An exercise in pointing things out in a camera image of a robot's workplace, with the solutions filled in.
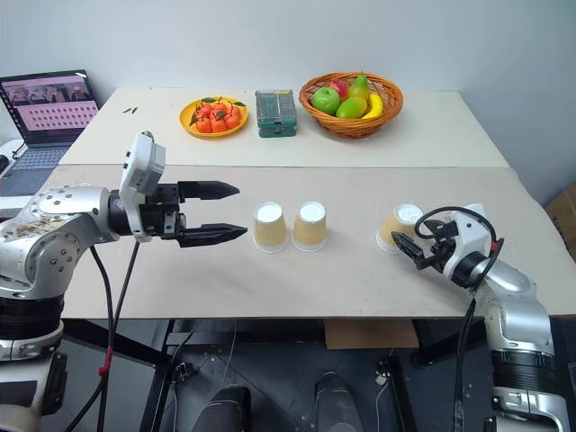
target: white tabletop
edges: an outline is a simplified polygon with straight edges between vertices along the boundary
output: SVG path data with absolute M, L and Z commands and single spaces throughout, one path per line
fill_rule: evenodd
M 179 123 L 181 110 L 208 95 L 245 103 L 244 129 L 225 139 L 197 139 Z M 261 139 L 254 90 L 119 88 L 60 161 L 121 164 L 137 133 L 151 131 L 168 165 L 244 167 L 507 167 L 455 92 L 406 93 L 399 116 L 365 139 L 341 139 L 298 110 L 295 137 Z M 125 112 L 137 108 L 135 113 Z
M 59 166 L 50 186 L 117 187 L 122 166 Z M 429 211 L 483 203 L 499 237 L 501 259 L 538 284 L 553 315 L 576 313 L 576 265 L 554 225 L 510 168 L 276 168 L 168 166 L 161 181 L 221 180 L 240 193 L 182 205 L 188 226 L 227 222 L 249 228 L 236 240 L 180 248 L 154 238 L 140 248 L 122 310 L 124 318 L 190 317 L 454 317 L 467 293 L 429 268 L 379 249 L 375 232 L 402 202 Z M 322 202 L 328 243 L 319 252 L 290 245 L 266 254 L 252 239 L 252 209 L 273 200 L 292 227 L 298 203 Z M 97 249 L 118 299 L 133 238 Z M 66 318 L 103 318 L 104 288 L 94 260 L 79 261 L 66 293 Z
M 16 151 L 24 143 L 23 139 L 12 139 L 6 142 L 4 145 L 0 146 L 0 155 L 6 156 L 10 160 L 10 165 L 3 171 L 0 175 L 0 182 L 2 177 L 8 169 L 14 164 L 14 159 L 12 158 L 12 152 Z M 20 154 L 26 151 L 26 147 L 20 150 Z M 10 209 L 21 209 L 30 200 L 29 195 L 19 195 L 19 196 L 0 196 L 0 211 L 10 210 Z

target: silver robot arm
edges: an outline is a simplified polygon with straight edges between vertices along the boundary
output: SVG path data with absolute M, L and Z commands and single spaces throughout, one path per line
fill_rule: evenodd
M 484 216 L 481 204 L 466 209 Z M 411 238 L 394 232 L 402 252 L 418 269 L 432 266 L 463 288 L 474 286 L 491 261 L 484 255 L 491 238 L 485 224 L 461 211 L 452 211 L 448 221 L 422 222 L 432 232 L 433 255 L 424 257 Z M 487 418 L 485 430 L 569 432 L 566 401 L 556 381 L 550 319 L 536 299 L 536 283 L 496 259 L 477 293 L 494 368 L 492 407 L 501 414 Z
M 60 314 L 87 249 L 120 236 L 174 239 L 188 248 L 246 232 L 228 224 L 188 229 L 179 211 L 186 198 L 220 199 L 239 190 L 221 182 L 158 184 L 164 164 L 164 148 L 144 132 L 126 155 L 119 191 L 57 187 L 0 223 L 0 430 L 40 430 L 41 416 L 62 404 L 67 359 L 57 352 Z

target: laptop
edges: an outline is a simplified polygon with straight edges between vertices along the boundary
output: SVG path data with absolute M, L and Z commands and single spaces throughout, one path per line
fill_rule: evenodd
M 0 177 L 0 195 L 36 194 L 98 113 L 94 93 L 84 70 L 69 70 L 0 77 L 0 97 L 28 147 Z

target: yellow banana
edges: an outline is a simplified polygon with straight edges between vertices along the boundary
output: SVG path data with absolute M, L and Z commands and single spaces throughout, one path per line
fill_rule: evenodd
M 372 119 L 373 117 L 378 117 L 384 112 L 384 103 L 382 98 L 377 93 L 370 93 L 370 111 L 367 112 L 363 119 Z

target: upside-down paper cup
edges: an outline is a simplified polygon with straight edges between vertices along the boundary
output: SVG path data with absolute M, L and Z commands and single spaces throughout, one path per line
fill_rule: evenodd
M 416 204 L 411 202 L 398 204 L 376 232 L 376 243 L 386 252 L 399 254 L 401 251 L 392 238 L 392 232 L 402 232 L 414 239 L 414 225 L 423 215 L 424 212 Z
M 254 208 L 254 243 L 273 254 L 286 247 L 290 237 L 286 230 L 282 207 L 277 202 L 262 202 Z
M 319 202 L 303 202 L 298 207 L 292 243 L 304 252 L 315 252 L 326 244 L 326 209 Z

